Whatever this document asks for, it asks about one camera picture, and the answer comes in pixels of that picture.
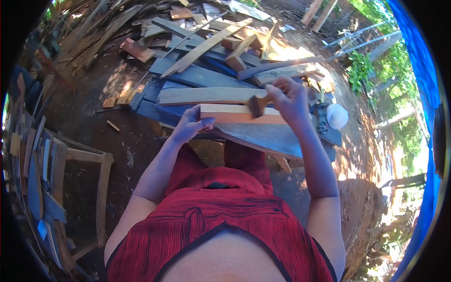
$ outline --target right hand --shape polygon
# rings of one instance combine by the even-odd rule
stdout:
[[[280,88],[288,89],[286,95]],[[289,126],[293,128],[311,124],[307,90],[302,84],[288,76],[281,76],[272,85],[267,84],[265,89]]]

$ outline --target hand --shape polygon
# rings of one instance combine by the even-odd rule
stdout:
[[[212,130],[213,123],[216,121],[213,117],[199,120],[200,105],[195,105],[183,113],[177,127],[172,132],[170,139],[180,146],[188,142],[201,130]]]
[[[307,90],[302,84],[288,76],[281,76],[272,85],[267,84],[265,88],[273,99],[276,110],[291,128],[311,124]]]

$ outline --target person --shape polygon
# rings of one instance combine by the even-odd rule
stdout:
[[[280,88],[288,89],[286,95]],[[310,121],[306,89],[288,77],[266,89],[302,148],[311,195],[306,228],[273,195],[263,152],[226,141],[224,167],[208,168],[199,159],[186,143],[212,129],[215,120],[198,120],[197,105],[183,114],[144,171],[108,238],[110,281],[341,278],[345,247],[337,181]]]

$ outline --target dirt mound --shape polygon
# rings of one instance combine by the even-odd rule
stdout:
[[[365,258],[369,245],[376,239],[367,233],[380,222],[382,191],[369,181],[347,179],[338,182],[341,206],[341,232],[346,249],[344,280],[349,280]]]

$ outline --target dirt ground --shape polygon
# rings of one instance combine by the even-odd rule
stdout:
[[[130,27],[124,27],[119,33],[128,28]],[[82,38],[67,54],[65,50],[75,36],[74,32],[70,33],[61,42],[59,61],[69,58],[102,35],[103,31]],[[303,46],[326,58],[331,55],[328,51],[319,50],[322,44],[317,35],[309,35],[302,30],[280,33],[278,38],[293,47]],[[57,69],[64,77],[71,79],[78,89],[73,93],[54,83],[52,91],[55,91],[55,95],[45,112],[46,125],[54,131],[61,131],[65,137],[113,154],[115,163],[111,168],[107,196],[107,236],[117,225],[140,175],[161,147],[147,118],[127,109],[96,112],[102,108],[107,97],[118,96],[126,85],[134,86],[153,62],[150,60],[143,64],[135,59],[126,59],[127,55],[119,49],[122,41],[123,37],[119,37],[107,43],[105,50],[99,53],[88,71],[81,68],[74,72],[72,68],[72,64],[80,66],[86,59],[87,52],[78,56],[68,66],[66,62],[59,63]],[[380,216],[382,194],[376,185],[385,178],[388,165],[386,155],[390,152],[388,148],[392,139],[388,138],[386,141],[385,136],[380,139],[374,137],[373,113],[365,99],[350,91],[343,67],[334,61],[322,65],[330,70],[335,80],[334,94],[337,103],[341,104],[350,116],[348,124],[341,130],[343,146],[336,148],[336,161],[332,163],[340,180],[342,232],[347,251],[345,279],[348,280],[359,267],[371,241],[366,230],[373,227]],[[143,87],[147,80],[144,79],[139,87]],[[118,126],[120,132],[111,128],[106,123],[107,120]],[[189,144],[207,165],[222,165],[221,143],[194,140]],[[132,166],[127,165],[127,151],[133,156]],[[280,171],[274,157],[269,155],[267,164],[274,194],[289,204],[305,226],[310,196],[304,169],[295,168],[291,174],[287,174]],[[99,170],[100,165],[68,162],[64,180],[64,207],[69,217],[69,238],[82,239],[95,234],[95,196]],[[106,279],[103,250],[94,250],[79,262],[91,272],[98,273],[101,281]]]

